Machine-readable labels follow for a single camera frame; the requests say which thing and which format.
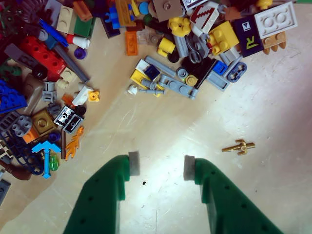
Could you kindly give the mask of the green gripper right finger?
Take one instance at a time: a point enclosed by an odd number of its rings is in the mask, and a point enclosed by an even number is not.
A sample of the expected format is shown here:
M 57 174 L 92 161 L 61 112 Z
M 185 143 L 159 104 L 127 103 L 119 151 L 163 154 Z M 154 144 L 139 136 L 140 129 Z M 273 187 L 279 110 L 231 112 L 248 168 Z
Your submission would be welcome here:
M 200 186 L 212 234 L 281 234 L 248 197 L 210 161 L 186 155 L 184 180 Z

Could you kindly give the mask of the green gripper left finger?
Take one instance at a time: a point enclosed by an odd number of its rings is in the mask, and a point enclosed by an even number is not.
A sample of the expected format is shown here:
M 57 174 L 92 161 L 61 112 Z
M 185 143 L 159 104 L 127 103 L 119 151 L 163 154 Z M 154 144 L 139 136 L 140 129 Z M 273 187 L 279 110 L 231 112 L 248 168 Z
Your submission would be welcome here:
M 84 183 L 64 233 L 118 234 L 125 183 L 138 175 L 138 151 L 110 159 Z

